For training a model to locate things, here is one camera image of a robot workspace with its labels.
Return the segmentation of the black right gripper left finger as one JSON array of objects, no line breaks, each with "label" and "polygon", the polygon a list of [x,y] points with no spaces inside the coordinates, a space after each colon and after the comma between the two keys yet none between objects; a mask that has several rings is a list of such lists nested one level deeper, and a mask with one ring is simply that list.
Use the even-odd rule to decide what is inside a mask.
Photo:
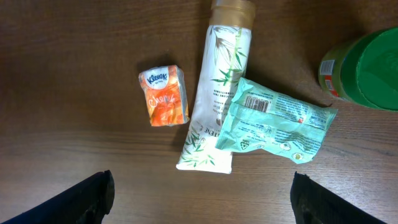
[{"label": "black right gripper left finger", "polygon": [[97,172],[64,192],[3,224],[102,223],[113,207],[115,185],[110,170]]}]

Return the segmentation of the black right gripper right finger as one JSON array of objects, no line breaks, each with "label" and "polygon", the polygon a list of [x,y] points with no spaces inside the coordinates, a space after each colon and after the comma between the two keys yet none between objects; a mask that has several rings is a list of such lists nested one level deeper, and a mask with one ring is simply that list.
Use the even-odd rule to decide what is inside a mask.
[{"label": "black right gripper right finger", "polygon": [[294,174],[290,202],[299,224],[385,224],[298,172]]}]

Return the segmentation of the teal wet wipes pack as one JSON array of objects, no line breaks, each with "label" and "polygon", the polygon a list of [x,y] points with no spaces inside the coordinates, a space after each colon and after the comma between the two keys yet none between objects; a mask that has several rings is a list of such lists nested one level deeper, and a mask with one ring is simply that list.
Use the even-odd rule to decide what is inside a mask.
[{"label": "teal wet wipes pack", "polygon": [[263,149],[307,163],[321,148],[337,112],[241,78],[215,147],[237,153]]}]

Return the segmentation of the orange tissue packet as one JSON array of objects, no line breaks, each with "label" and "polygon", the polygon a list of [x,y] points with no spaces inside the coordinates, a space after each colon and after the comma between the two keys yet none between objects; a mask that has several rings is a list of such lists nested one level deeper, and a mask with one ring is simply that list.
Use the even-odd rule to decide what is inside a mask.
[{"label": "orange tissue packet", "polygon": [[139,82],[152,126],[175,126],[189,121],[184,73],[180,68],[151,68],[139,74]]}]

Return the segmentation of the green lid jar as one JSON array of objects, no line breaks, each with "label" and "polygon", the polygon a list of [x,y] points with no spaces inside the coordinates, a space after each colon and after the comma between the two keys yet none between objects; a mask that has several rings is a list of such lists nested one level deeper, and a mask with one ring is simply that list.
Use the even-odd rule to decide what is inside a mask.
[{"label": "green lid jar", "polygon": [[397,111],[397,28],[333,47],[320,62],[318,81],[341,100]]}]

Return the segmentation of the white cosmetic tube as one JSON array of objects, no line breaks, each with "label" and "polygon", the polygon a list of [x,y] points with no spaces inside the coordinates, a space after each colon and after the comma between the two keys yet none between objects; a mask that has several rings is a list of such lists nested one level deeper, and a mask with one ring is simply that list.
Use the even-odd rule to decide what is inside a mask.
[{"label": "white cosmetic tube", "polygon": [[201,72],[178,170],[229,174],[233,155],[216,142],[238,82],[246,73],[255,5],[215,0],[206,32]]}]

